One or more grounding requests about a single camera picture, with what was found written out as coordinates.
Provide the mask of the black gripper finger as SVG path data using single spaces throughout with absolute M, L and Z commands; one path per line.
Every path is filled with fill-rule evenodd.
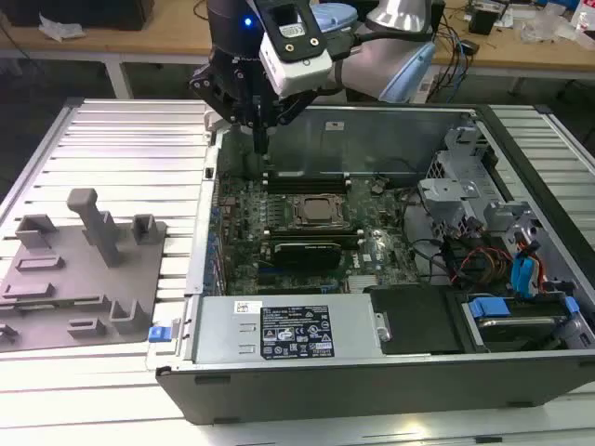
M 270 137 L 280 126 L 291 124 L 311 104 L 310 94 L 295 94 L 289 98 L 272 104 L 263 122 L 264 135 L 261 140 L 261 153 L 266 154 L 269 149 Z
M 194 72 L 190 87 L 225 121 L 246 127 L 252 135 L 255 153 L 262 153 L 258 88 L 247 68 L 207 64 Z

